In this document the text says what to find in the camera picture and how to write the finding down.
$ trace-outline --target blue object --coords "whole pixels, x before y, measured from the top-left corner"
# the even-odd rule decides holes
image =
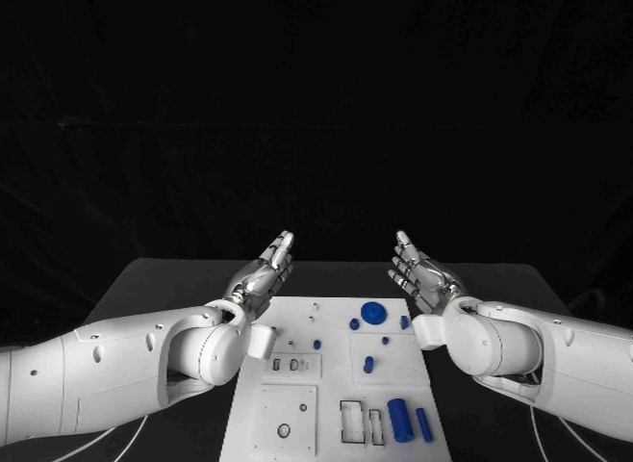
[[[432,441],[431,431],[429,431],[428,419],[425,418],[425,411],[422,407],[416,409],[416,416],[418,416],[418,423],[421,424],[421,431],[424,432],[425,442],[431,443]]]
[[[360,316],[370,324],[380,324],[386,320],[386,308],[376,301],[367,301],[362,305]]]
[[[409,413],[406,412],[403,399],[396,398],[389,401],[389,414],[395,441],[406,443],[413,440],[413,430],[411,429]]]
[[[375,369],[375,358],[372,356],[364,358],[364,367],[362,369],[366,373],[372,373],[372,369]]]

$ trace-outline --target cable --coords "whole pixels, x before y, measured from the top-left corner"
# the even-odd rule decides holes
[[[118,455],[118,458],[112,462],[118,462],[118,460],[122,458],[122,455],[125,455],[127,449],[130,449],[133,440],[135,439],[135,436],[138,436],[140,429],[143,428],[143,425],[145,424],[147,416],[143,418],[143,422],[140,423],[138,429],[131,437],[130,443],[127,444],[127,447],[122,449],[122,452]],[[73,449],[66,455],[63,455],[59,459],[56,459],[53,462],[62,462],[62,460],[68,459],[72,455],[78,454],[82,450],[85,450],[114,429],[117,426],[105,430],[104,433],[101,433],[85,445],[82,445],[78,449]]]
[[[602,461],[602,462],[608,462],[604,457],[601,456],[601,454],[589,447],[589,445],[582,441],[582,439],[579,438],[579,436],[576,435],[576,431],[570,428],[570,426],[566,424],[566,421],[559,418],[559,420],[562,421],[562,424],[566,426],[566,428],[569,429],[569,431],[573,433],[573,436],[576,437],[576,440],[582,443],[582,445],[589,449],[589,452],[598,457],[598,459]]]
[[[114,426],[109,430],[105,430],[105,433],[101,433],[96,438],[94,438],[84,446],[81,446],[78,449],[73,449],[66,455],[63,455],[59,459],[56,459],[53,462],[60,462],[63,459],[68,459],[72,455],[78,454],[84,449],[86,449],[114,429],[117,426]]]
[[[545,459],[545,462],[549,462],[549,461],[547,461],[547,456],[545,455],[545,451],[542,450],[540,437],[539,437],[539,429],[536,428],[534,406],[529,406],[529,409],[530,409],[530,411],[532,411],[532,424],[534,425],[536,441],[539,442],[539,448],[540,448],[542,458]]]
[[[118,455],[118,458],[112,461],[112,462],[118,462],[118,460],[122,458],[122,456],[125,455],[125,452],[127,452],[127,449],[130,448],[131,446],[131,443],[133,443],[133,440],[135,439],[135,437],[138,436],[138,432],[140,432],[140,429],[143,428],[143,425],[145,424],[145,421],[147,421],[147,416],[143,418],[143,422],[140,423],[140,426],[138,426],[138,429],[131,437],[131,441],[130,443],[127,444],[127,447],[122,449],[122,452],[120,453]]]

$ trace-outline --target black curtain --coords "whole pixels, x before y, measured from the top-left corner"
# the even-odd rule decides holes
[[[565,301],[628,266],[633,6],[219,3],[0,2],[0,314],[79,322],[134,258],[282,229],[321,261],[403,229]]]

